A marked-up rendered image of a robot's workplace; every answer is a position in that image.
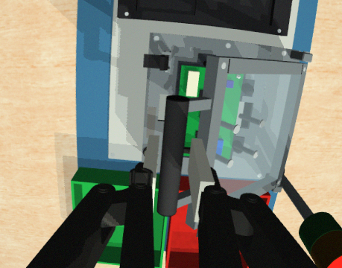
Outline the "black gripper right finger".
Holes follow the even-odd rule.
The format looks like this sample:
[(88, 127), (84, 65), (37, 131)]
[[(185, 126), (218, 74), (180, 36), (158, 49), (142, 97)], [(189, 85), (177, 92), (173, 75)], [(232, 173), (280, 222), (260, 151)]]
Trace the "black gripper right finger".
[(249, 268), (318, 268), (260, 196), (227, 195), (200, 138), (191, 139), (188, 175), (199, 268), (243, 268), (240, 253)]

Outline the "green open-top bin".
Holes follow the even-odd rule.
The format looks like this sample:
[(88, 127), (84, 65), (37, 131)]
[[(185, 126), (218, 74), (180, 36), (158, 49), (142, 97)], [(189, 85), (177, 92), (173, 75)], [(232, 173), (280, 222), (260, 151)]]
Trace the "green open-top bin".
[[(89, 167), (79, 167), (71, 180), (72, 208), (86, 196), (94, 185), (99, 183), (110, 184), (115, 190), (123, 190), (129, 185), (129, 171), (105, 170)], [(155, 268), (162, 268), (165, 245), (167, 218), (157, 212), (157, 199), (159, 190), (159, 174), (156, 175), (156, 189), (153, 205), (153, 244)], [(115, 231), (105, 247), (98, 264), (111, 264), (120, 266), (121, 246), (124, 232), (123, 226), (116, 226)]]

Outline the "red open bin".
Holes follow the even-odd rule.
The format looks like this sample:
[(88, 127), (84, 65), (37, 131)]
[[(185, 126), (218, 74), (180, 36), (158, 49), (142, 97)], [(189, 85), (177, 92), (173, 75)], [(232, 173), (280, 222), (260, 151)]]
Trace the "red open bin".
[[(179, 193), (188, 189), (189, 177), (181, 176)], [(197, 229), (186, 225), (187, 208), (177, 208), (177, 213), (169, 217), (165, 268), (199, 268)]]

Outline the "green circuit board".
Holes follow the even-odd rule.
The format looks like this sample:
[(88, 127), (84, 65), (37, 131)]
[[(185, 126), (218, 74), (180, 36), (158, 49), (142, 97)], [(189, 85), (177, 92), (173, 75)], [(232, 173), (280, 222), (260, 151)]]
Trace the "green circuit board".
[[(202, 97), (205, 71), (205, 67), (182, 65), (179, 95), (187, 98)], [(188, 113), (184, 156), (189, 156), (191, 139), (197, 138), (199, 118), (200, 111)]]

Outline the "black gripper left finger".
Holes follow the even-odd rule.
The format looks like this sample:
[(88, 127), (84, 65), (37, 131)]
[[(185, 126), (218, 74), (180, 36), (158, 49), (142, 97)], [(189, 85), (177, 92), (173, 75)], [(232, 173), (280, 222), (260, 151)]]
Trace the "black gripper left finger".
[(129, 187), (93, 186), (26, 268), (95, 268), (115, 227), (123, 225), (119, 268), (154, 268), (158, 149), (159, 135), (149, 135), (145, 160), (130, 170)]

